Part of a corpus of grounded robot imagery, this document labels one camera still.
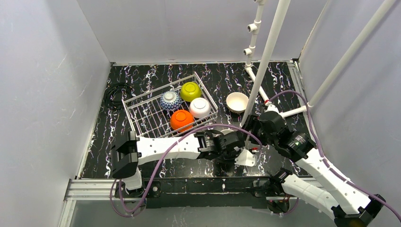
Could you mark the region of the red patterned bowl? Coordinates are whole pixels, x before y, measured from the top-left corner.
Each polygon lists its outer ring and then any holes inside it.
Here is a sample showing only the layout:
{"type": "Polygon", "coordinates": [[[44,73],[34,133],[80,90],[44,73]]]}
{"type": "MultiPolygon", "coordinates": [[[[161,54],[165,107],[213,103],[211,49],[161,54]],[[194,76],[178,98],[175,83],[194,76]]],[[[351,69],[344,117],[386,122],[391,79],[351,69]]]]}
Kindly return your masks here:
{"type": "Polygon", "coordinates": [[[183,100],[178,93],[167,91],[162,94],[159,104],[163,110],[176,111],[181,107],[182,102],[183,100]]]}

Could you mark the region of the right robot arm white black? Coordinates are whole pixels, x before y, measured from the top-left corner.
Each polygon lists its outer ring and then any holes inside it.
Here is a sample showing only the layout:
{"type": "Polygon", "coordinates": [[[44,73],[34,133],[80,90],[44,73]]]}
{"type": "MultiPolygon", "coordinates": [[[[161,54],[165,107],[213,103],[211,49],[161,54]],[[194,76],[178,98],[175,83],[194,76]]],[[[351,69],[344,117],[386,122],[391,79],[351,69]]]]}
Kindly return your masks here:
{"type": "Polygon", "coordinates": [[[281,156],[306,170],[319,182],[317,188],[288,173],[276,178],[287,194],[297,196],[325,213],[338,227],[366,227],[383,208],[384,198],[368,195],[351,186],[351,181],[321,157],[317,144],[305,133],[291,129],[275,111],[251,114],[242,128],[256,142],[272,146],[281,156]]]}

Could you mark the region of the yellow-green bowl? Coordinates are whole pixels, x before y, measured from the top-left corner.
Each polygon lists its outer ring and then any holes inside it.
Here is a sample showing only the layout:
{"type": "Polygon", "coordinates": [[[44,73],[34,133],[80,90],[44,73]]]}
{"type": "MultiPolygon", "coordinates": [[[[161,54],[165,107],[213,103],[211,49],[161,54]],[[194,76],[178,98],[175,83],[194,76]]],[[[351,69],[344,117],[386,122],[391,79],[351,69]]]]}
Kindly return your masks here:
{"type": "Polygon", "coordinates": [[[180,90],[180,97],[186,102],[191,102],[192,100],[201,97],[201,88],[195,82],[184,83],[180,90]]]}

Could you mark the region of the white bowl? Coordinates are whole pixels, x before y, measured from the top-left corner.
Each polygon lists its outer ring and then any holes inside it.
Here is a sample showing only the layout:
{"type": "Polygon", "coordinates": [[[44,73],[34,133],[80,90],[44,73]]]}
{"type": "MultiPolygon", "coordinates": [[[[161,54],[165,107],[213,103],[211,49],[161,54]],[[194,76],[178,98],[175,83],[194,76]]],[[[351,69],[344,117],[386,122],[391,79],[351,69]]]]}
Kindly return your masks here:
{"type": "Polygon", "coordinates": [[[211,111],[211,105],[209,101],[202,97],[193,99],[189,106],[190,114],[197,119],[201,119],[208,116],[210,111],[211,111]]]}

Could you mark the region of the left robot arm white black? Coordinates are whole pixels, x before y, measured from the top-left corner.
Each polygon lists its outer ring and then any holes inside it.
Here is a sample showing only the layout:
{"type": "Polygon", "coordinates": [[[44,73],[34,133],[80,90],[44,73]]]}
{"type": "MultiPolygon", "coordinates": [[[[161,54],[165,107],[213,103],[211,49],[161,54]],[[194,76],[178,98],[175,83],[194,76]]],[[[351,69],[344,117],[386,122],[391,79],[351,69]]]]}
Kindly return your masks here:
{"type": "Polygon", "coordinates": [[[111,176],[123,179],[128,190],[136,190],[142,187],[140,165],[175,158],[217,159],[240,166],[255,163],[253,154],[245,149],[240,131],[223,134],[217,130],[205,130],[171,138],[139,137],[130,131],[112,146],[111,176]]]}

